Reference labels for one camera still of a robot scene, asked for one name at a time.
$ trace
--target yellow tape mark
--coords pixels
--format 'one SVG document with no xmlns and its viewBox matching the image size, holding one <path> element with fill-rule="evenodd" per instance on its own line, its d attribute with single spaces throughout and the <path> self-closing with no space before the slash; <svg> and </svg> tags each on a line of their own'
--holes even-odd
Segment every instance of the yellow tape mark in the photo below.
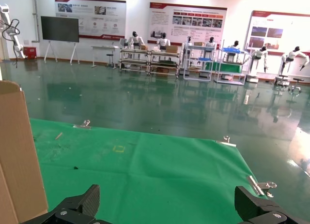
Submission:
<svg viewBox="0 0 310 224">
<path fill-rule="evenodd" d="M 123 153 L 125 151 L 125 147 L 123 147 L 123 146 L 114 146 L 113 147 L 113 151 L 114 152 Z"/>
</svg>

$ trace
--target metal clip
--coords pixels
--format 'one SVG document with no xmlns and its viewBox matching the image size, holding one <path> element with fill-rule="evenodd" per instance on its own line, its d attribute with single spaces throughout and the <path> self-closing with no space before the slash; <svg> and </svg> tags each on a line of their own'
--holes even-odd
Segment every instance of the metal clip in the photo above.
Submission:
<svg viewBox="0 0 310 224">
<path fill-rule="evenodd" d="M 73 127 L 74 128 L 82 128 L 82 129 L 90 129 L 91 127 L 88 126 L 90 123 L 91 123 L 91 121 L 85 120 L 82 125 L 73 125 Z"/>
<path fill-rule="evenodd" d="M 231 146 L 231 147 L 236 147 L 237 146 L 236 144 L 232 144 L 232 143 L 229 142 L 229 140 L 230 140 L 229 136 L 224 136 L 223 138 L 224 138 L 223 140 L 217 140 L 217 143 L 225 144 L 225 145 L 228 145 L 228 146 Z"/>
<path fill-rule="evenodd" d="M 276 183 L 270 181 L 256 183 L 253 176 L 248 176 L 247 179 L 256 195 L 267 195 L 268 197 L 273 197 L 273 195 L 269 192 L 269 189 L 275 189 L 277 187 Z"/>
</svg>

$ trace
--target white wall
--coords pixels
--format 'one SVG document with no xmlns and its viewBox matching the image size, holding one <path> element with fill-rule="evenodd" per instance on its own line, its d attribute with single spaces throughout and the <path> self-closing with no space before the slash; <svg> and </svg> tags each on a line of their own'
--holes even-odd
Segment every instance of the white wall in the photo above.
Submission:
<svg viewBox="0 0 310 224">
<path fill-rule="evenodd" d="M 25 6 L 25 0 L 13 0 L 16 3 L 12 4 L 12 16 L 20 18 L 25 21 L 21 25 L 22 38 L 35 38 L 33 17 L 29 14 L 30 5 Z M 136 31 L 138 35 L 147 40 L 148 33 L 148 16 L 149 16 L 149 2 L 165 2 L 178 3 L 189 5 L 203 5 L 203 6 L 218 6 L 227 7 L 227 18 L 225 21 L 224 36 L 225 42 L 233 43 L 239 40 L 240 45 L 244 45 L 248 24 L 253 10 L 266 10 L 287 13 L 301 13 L 309 14 L 309 0 L 126 0 L 127 15 L 126 15 L 126 36 L 129 37 L 132 31 Z M 38 0 L 39 15 L 55 16 L 54 0 Z M 41 41 L 39 52 L 40 56 L 44 56 L 47 48 L 47 41 Z M 78 44 L 78 54 L 80 60 L 92 61 L 91 47 L 92 45 L 109 45 L 111 42 L 104 40 L 80 39 Z M 73 46 L 68 43 L 54 42 L 53 46 L 58 56 L 63 59 L 71 57 Z M 107 61 L 106 57 L 97 58 L 98 61 Z M 310 76 L 310 67 L 306 67 L 299 72 L 299 60 L 294 62 L 295 67 L 291 71 L 294 75 Z M 270 56 L 268 59 L 269 73 L 277 74 L 279 70 L 280 59 L 277 56 Z"/>
</svg>

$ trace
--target red container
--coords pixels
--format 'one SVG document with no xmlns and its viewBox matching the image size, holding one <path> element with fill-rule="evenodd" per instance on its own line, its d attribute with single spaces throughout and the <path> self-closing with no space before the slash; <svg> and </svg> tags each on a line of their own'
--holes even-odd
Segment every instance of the red container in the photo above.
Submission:
<svg viewBox="0 0 310 224">
<path fill-rule="evenodd" d="M 24 47 L 24 54 L 28 59 L 35 59 L 37 58 L 37 49 L 34 46 L 25 46 Z"/>
</svg>

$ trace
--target cable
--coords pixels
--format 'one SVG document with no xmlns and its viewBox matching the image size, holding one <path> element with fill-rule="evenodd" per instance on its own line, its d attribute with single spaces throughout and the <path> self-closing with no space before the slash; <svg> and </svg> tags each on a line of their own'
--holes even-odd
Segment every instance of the cable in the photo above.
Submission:
<svg viewBox="0 0 310 224">
<path fill-rule="evenodd" d="M 16 50 L 15 50 L 16 42 L 15 42 L 13 39 L 7 39 L 7 38 L 4 36 L 4 33 L 5 33 L 8 29 L 13 28 L 13 29 L 14 29 L 14 33 L 15 33 L 16 35 L 19 35 L 19 34 L 20 34 L 20 30 L 17 28 L 17 26 L 18 26 L 18 24 L 19 24 L 19 20 L 15 18 L 15 19 L 12 19 L 12 21 L 11 21 L 10 24 L 7 24 L 7 23 L 5 23 L 5 22 L 3 22 L 3 21 L 1 22 L 1 24 L 7 26 L 7 28 L 5 28 L 5 29 L 2 31 L 2 33 L 1 33 L 2 37 L 3 37 L 5 40 L 7 40 L 7 41 L 13 42 L 13 52 L 14 52 L 15 59 L 16 59 L 16 61 L 13 62 L 13 65 L 16 65 L 16 68 L 17 68 L 17 54 L 16 54 Z"/>
</svg>

